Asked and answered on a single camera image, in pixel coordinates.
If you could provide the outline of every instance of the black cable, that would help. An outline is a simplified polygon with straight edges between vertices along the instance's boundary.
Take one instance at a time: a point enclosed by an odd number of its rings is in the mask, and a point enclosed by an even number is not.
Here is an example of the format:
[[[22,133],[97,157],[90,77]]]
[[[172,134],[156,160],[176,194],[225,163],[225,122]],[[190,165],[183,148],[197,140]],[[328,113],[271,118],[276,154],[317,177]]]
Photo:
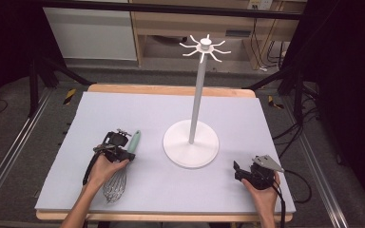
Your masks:
[[[271,56],[271,51],[272,51],[272,47],[275,45],[275,41],[271,41],[271,44],[269,45],[269,48],[268,48],[268,57],[269,58],[272,58],[272,59],[278,59],[278,58],[281,58],[280,56]],[[284,42],[282,41],[280,43],[280,50],[283,50],[283,45],[284,45]]]
[[[264,64],[263,67],[274,67],[274,66],[270,66],[270,65],[267,65],[265,64],[263,61],[262,61],[262,55],[260,54],[260,51],[259,51],[259,43],[258,43],[258,38],[257,38],[257,33],[256,33],[256,26],[257,26],[257,18],[254,18],[254,23],[253,23],[253,34],[251,36],[251,49],[253,49],[253,36],[256,38],[256,44],[257,44],[257,49],[258,49],[258,53],[259,53],[259,60],[262,64]]]
[[[315,113],[315,112],[318,112],[318,108],[313,107],[312,109],[310,109],[310,110],[308,110],[306,113],[304,113],[303,118],[304,118],[304,117],[307,117],[309,114],[311,114],[311,113]]]
[[[272,48],[274,47],[274,44],[275,44],[275,41],[271,41],[271,44],[269,44],[269,47],[268,47],[268,50],[266,51],[266,59],[269,61],[269,62],[271,62],[271,63],[273,63],[273,64],[275,64],[276,63],[276,61],[272,61],[272,60],[270,60],[269,58],[277,58],[277,57],[272,57],[272,56],[270,56],[271,55],[271,51],[272,51]]]
[[[316,115],[314,115],[314,116],[312,116],[312,117],[310,117],[310,119],[308,119],[307,121],[304,121],[304,123],[306,124],[306,123],[309,123],[310,121],[312,121],[314,118],[316,118],[316,120],[318,120],[318,118],[319,118],[319,114],[316,114]]]
[[[298,128],[298,131],[296,131],[295,135],[293,136],[292,140],[289,141],[289,143],[286,145],[286,147],[283,149],[283,151],[280,153],[279,158],[281,158],[287,151],[287,149],[289,148],[289,146],[295,141],[295,139],[298,137],[299,133],[301,134],[303,130],[303,126]]]
[[[308,101],[313,101],[314,98],[313,97],[309,97],[309,95],[306,95],[307,96],[307,99],[305,99],[304,101],[301,102],[301,105],[304,105],[306,102]]]
[[[293,141],[296,141],[296,140],[298,139],[298,137],[300,137],[301,132],[300,132],[300,134],[297,134],[297,135],[294,137]],[[290,143],[290,141],[289,141],[289,142],[274,143],[274,145],[284,145],[284,144],[287,144],[287,143]]]
[[[312,88],[310,88],[307,85],[303,85],[303,93],[307,97],[312,97],[314,100],[316,100],[319,96],[317,91],[314,91]]]
[[[300,174],[295,173],[295,172],[293,172],[291,170],[285,169],[284,172],[285,173],[292,174],[292,175],[295,175],[296,177],[302,179],[304,181],[304,183],[307,185],[308,189],[309,189],[309,195],[308,195],[308,197],[306,199],[304,199],[304,200],[295,200],[295,202],[297,202],[297,203],[306,203],[306,202],[310,201],[311,197],[313,196],[313,190],[311,188],[310,183],[305,178],[303,178]]]
[[[294,130],[294,129],[296,129],[297,127],[298,127],[298,124],[297,124],[297,123],[293,124],[291,127],[289,127],[289,129],[287,129],[287,130],[285,130],[284,132],[282,132],[282,133],[278,134],[277,136],[273,137],[273,138],[272,138],[272,140],[277,140],[277,139],[279,139],[280,137],[282,137],[282,136],[284,136],[284,135],[288,134],[289,132],[293,131],[293,130]]]
[[[256,58],[256,61],[257,61],[258,66],[259,66],[259,67],[262,67],[262,66],[260,65],[260,63],[259,63],[259,60],[258,60],[257,54],[256,54],[256,52],[255,52],[255,51],[254,51],[254,49],[253,49],[253,36],[254,36],[254,29],[255,29],[255,26],[254,26],[254,28],[253,28],[253,33],[251,34],[251,38],[250,38],[250,48],[251,48],[251,50],[253,51],[253,54],[254,54],[254,57]]]
[[[278,185],[278,188],[272,184],[272,188],[277,192],[278,196],[280,197],[280,228],[284,228],[284,222],[285,222],[285,216],[286,216],[286,202],[283,199],[282,191],[280,189],[280,186]]]
[[[278,69],[280,70],[280,67],[282,67],[282,52],[283,52],[283,41],[280,42],[280,51],[279,51],[279,59],[278,59]]]
[[[87,170],[85,172],[85,176],[83,177],[82,184],[86,185],[88,181],[88,176],[90,175],[91,168],[93,167],[94,163],[96,163],[97,159],[99,159],[99,156],[101,153],[96,152],[93,157],[91,157],[90,163],[88,164]]]
[[[2,108],[2,110],[0,110],[0,113],[2,113],[3,111],[5,111],[5,110],[7,109],[7,107],[8,107],[8,102],[7,102],[7,101],[5,101],[5,100],[1,100],[1,99],[0,99],[0,101],[5,103],[4,108]]]

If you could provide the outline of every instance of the table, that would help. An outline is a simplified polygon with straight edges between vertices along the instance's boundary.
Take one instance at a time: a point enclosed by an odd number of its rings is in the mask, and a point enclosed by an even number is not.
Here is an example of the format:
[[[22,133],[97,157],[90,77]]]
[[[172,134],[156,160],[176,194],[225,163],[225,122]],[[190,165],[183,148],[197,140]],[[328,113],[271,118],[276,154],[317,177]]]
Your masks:
[[[192,96],[195,93],[195,87],[186,87],[186,86],[161,86],[161,85],[92,85],[88,89],[88,93],[122,93],[122,94],[159,94],[159,95],[183,95],[183,96]],[[255,98],[255,93],[251,90],[243,90],[243,89],[231,89],[231,88],[211,88],[205,87],[202,91],[203,96],[205,97],[241,97],[241,98]],[[143,155],[137,154],[137,158],[140,158]],[[41,207],[36,205],[37,208],[37,218],[39,219],[64,219],[67,215],[67,209],[64,210],[47,210],[38,208]],[[294,207],[286,214],[286,221],[289,221],[293,217]],[[257,214],[243,214],[243,213],[180,213],[180,212],[171,212],[171,213],[153,213],[153,212],[108,212],[108,211],[94,211],[88,214],[87,219],[89,220],[140,220],[140,221],[237,221],[237,222],[246,222],[246,221],[256,221],[259,220]],[[276,220],[280,220],[280,215],[276,215]]]

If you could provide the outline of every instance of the cabinet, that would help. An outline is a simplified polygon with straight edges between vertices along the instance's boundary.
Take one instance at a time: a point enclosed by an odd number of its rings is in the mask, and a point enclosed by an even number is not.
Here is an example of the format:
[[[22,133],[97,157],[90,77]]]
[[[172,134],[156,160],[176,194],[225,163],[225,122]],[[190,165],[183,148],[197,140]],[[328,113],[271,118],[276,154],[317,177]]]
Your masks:
[[[49,8],[44,11],[66,60],[137,60],[129,12]]]
[[[249,5],[249,1],[247,0],[129,0],[129,2],[134,4],[161,4],[241,10],[248,9]],[[302,12],[304,6],[305,1],[301,0],[274,1],[270,10]],[[144,58],[144,40],[147,35],[185,37],[189,35],[204,36],[209,34],[211,37],[216,38],[228,37],[242,39],[252,67],[259,67],[251,49],[251,45],[257,45],[255,38],[253,37],[251,39],[251,35],[232,37],[228,32],[229,30],[243,31],[241,34],[248,33],[248,31],[250,33],[253,32],[254,18],[151,12],[132,12],[131,15],[139,64]],[[260,54],[262,56],[266,54],[269,42],[272,40],[290,41],[297,24],[297,21],[258,19],[256,32]]]

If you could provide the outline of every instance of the electrical wire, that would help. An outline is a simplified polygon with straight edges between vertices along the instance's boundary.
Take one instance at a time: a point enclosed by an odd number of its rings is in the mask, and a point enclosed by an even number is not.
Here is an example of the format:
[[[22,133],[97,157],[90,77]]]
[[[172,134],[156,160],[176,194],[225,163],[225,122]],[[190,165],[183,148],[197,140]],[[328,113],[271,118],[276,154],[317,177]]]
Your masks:
[[[282,137],[282,136],[288,134],[289,132],[295,130],[297,127],[298,127],[298,124],[297,123],[293,124],[291,127],[289,127],[289,129],[287,129],[284,132],[282,132],[282,133],[278,134],[277,136],[273,137],[272,140],[279,139],[280,137]]]
[[[301,133],[297,134],[294,138],[294,141],[296,141],[298,139],[298,137],[300,137],[300,135],[301,135]],[[274,145],[284,145],[284,144],[288,144],[288,143],[290,143],[290,141],[289,142],[274,143]]]
[[[281,63],[282,63],[282,52],[283,52],[283,49],[284,49],[284,42],[283,41],[280,42],[279,56],[271,56],[271,51],[274,47],[274,44],[275,44],[275,41],[271,41],[271,44],[269,44],[268,50],[266,52],[266,59],[270,63],[277,64],[277,67],[279,67],[279,69],[280,69]]]
[[[280,159],[287,152],[287,149],[289,149],[290,145],[298,138],[299,135],[301,135],[302,131],[303,131],[303,126],[301,126],[301,127],[298,128],[298,131],[296,131],[296,133],[293,136],[292,140],[287,143],[286,147],[280,153],[280,155],[279,155],[279,158]]]
[[[301,102],[301,105],[304,105],[308,101],[314,101],[315,102],[315,99],[313,97],[311,97],[310,95],[306,95],[306,96],[307,96],[307,99],[305,99],[304,101],[302,101]]]
[[[306,113],[304,113],[303,118],[307,117],[308,115],[310,115],[311,113],[316,113],[318,112],[318,108],[313,107],[312,109],[308,110]]]
[[[250,48],[253,51],[254,57],[256,58],[256,61],[257,61],[257,64],[258,64],[258,66],[263,67],[263,68],[274,67],[275,65],[273,65],[273,66],[266,65],[262,61],[262,57],[261,57],[261,54],[260,54],[260,51],[259,51],[259,43],[258,43],[258,39],[257,39],[256,26],[257,26],[257,18],[254,18],[253,32],[251,33],[251,38],[250,38]],[[254,48],[253,48],[253,38],[254,37],[256,39],[256,44],[257,44],[257,47],[258,47],[259,57],[257,57],[257,54],[256,54],[256,52],[254,51]]]
[[[8,102],[7,102],[7,101],[5,101],[5,100],[2,100],[2,99],[0,99],[0,101],[5,103],[5,106],[2,108],[2,110],[0,110],[0,113],[2,113],[3,111],[5,111],[5,110],[7,109],[7,107],[8,107]]]
[[[278,196],[280,197],[280,228],[284,228],[285,216],[286,216],[286,202],[283,199],[282,190],[280,189],[279,184],[275,180],[278,188],[272,184],[272,188],[277,192]]]
[[[285,173],[288,173],[288,174],[292,174],[292,175],[295,175],[296,177],[298,177],[298,178],[300,178],[300,179],[302,179],[303,181],[304,181],[304,183],[307,185],[307,188],[308,188],[308,190],[309,190],[309,195],[308,195],[308,197],[306,198],[306,199],[304,199],[304,200],[295,200],[294,202],[297,202],[297,203],[306,203],[306,202],[308,202],[308,201],[310,201],[310,199],[311,199],[311,197],[313,196],[313,190],[312,190],[312,188],[311,188],[311,185],[310,185],[310,183],[305,179],[305,178],[303,178],[300,174],[298,174],[298,173],[295,173],[294,171],[291,171],[291,170],[287,170],[287,169],[285,169],[285,171],[284,171]]]

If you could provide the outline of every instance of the white hook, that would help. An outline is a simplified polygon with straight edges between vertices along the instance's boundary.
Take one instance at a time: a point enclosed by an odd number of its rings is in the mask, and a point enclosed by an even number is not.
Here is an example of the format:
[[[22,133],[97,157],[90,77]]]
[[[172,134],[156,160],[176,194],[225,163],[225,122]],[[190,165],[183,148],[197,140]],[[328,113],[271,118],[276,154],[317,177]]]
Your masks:
[[[212,41],[209,39],[209,34],[207,34],[206,38],[201,39],[201,42],[198,42],[194,39],[194,37],[192,35],[189,35],[189,37],[191,37],[191,40],[195,43],[197,43],[195,46],[187,46],[184,45],[182,43],[180,43],[181,46],[183,46],[184,48],[195,48],[196,50],[192,51],[189,54],[183,54],[182,56],[191,56],[196,52],[200,52],[201,55],[201,59],[200,59],[200,63],[203,62],[203,58],[205,54],[210,54],[214,60],[221,62],[221,60],[219,60],[218,58],[216,58],[216,56],[213,54],[213,51],[217,51],[220,54],[229,54],[231,53],[231,51],[221,51],[218,49],[214,49],[214,46],[220,46],[222,44],[224,44],[225,41],[220,42],[217,45],[212,45]]]

